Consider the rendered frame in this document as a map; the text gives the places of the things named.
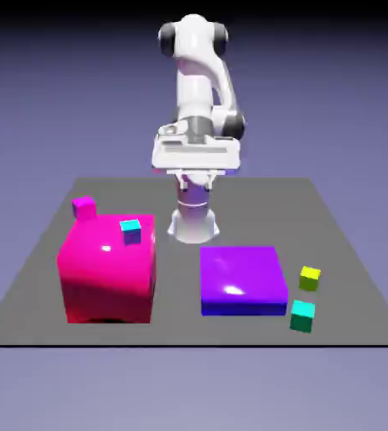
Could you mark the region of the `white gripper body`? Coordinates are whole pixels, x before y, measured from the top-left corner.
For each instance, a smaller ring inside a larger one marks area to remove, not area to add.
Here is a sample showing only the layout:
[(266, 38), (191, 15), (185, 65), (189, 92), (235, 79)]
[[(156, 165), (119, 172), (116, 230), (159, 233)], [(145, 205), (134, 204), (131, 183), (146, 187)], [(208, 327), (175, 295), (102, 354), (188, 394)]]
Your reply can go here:
[(205, 137), (205, 143), (188, 143), (187, 136), (157, 136), (151, 155), (156, 169), (237, 170), (241, 165), (240, 142), (223, 137)]

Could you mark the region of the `small cyan and purple cube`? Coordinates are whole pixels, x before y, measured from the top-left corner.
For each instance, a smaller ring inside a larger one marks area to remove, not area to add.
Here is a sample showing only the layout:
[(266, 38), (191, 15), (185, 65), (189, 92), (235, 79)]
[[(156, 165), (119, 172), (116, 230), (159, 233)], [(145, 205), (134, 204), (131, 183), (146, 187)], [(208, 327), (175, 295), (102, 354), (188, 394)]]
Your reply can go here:
[(126, 246), (141, 243), (141, 223), (138, 219), (121, 221), (120, 230)]

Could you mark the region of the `small magenta cube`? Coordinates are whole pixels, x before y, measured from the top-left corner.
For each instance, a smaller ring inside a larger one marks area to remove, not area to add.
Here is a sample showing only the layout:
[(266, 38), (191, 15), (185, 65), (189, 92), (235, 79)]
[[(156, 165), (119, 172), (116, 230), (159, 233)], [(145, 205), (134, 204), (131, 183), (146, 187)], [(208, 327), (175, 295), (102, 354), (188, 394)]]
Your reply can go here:
[(72, 213), (77, 221), (92, 220), (97, 215), (95, 200), (91, 196), (76, 197), (72, 200)]

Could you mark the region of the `small yellow cube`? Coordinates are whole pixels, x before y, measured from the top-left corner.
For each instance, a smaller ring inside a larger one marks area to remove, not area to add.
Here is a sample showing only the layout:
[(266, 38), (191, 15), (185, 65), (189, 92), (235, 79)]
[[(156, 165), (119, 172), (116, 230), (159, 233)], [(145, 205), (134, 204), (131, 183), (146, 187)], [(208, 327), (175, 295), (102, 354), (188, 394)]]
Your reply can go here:
[(321, 270), (303, 266), (300, 271), (299, 289), (304, 291), (317, 291), (321, 278)]

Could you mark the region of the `small teal cube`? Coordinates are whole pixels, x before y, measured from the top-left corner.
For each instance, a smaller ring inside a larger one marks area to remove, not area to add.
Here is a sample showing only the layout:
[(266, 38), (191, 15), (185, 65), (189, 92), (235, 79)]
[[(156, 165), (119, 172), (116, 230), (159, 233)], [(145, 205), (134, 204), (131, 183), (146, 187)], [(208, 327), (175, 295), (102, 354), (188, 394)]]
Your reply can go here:
[(311, 302), (294, 300), (290, 313), (290, 329), (311, 333), (316, 305)]

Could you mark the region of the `large purple box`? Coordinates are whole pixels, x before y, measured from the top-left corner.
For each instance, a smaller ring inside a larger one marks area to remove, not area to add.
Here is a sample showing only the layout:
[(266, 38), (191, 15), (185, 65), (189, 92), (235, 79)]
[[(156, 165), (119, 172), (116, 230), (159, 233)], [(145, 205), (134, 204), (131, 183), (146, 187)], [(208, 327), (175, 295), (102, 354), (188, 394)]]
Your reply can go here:
[(274, 247), (202, 247), (199, 271), (204, 316), (286, 313), (289, 290)]

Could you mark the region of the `large pink box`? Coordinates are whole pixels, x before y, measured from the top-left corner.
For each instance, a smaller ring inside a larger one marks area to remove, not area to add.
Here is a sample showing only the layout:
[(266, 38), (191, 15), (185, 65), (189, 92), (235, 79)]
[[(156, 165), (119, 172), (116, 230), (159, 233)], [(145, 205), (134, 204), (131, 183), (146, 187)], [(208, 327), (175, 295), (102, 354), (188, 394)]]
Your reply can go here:
[[(141, 243), (126, 246), (120, 222), (138, 219)], [(70, 323), (151, 321), (156, 280), (152, 214), (99, 214), (75, 221), (57, 255)]]

